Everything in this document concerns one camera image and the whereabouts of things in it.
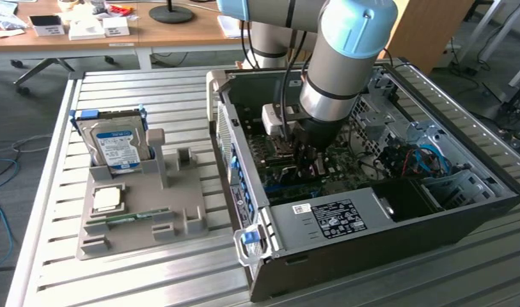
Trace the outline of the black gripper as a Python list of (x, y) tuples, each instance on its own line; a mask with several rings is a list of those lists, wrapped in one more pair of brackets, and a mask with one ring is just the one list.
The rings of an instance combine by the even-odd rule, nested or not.
[(299, 120), (292, 131), (295, 148), (324, 152), (335, 142), (344, 121), (323, 122), (313, 118)]

